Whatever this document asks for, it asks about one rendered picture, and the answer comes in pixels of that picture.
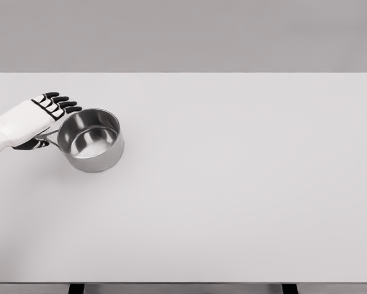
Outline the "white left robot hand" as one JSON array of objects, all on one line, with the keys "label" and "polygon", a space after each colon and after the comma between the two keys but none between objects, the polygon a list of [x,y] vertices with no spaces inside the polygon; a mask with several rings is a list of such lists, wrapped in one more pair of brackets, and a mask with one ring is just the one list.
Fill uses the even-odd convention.
[{"label": "white left robot hand", "polygon": [[0,133],[8,147],[33,150],[50,145],[39,135],[65,115],[79,112],[77,102],[58,92],[47,92],[27,99],[0,116]]}]

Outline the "stainless steel pot with handle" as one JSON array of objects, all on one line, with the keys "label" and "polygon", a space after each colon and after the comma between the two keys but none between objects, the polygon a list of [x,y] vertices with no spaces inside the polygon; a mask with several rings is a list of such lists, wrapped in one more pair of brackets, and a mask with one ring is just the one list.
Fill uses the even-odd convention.
[{"label": "stainless steel pot with handle", "polygon": [[97,173],[118,163],[125,142],[118,118],[100,108],[89,108],[70,115],[58,130],[40,134],[58,147],[69,163],[81,172]]}]

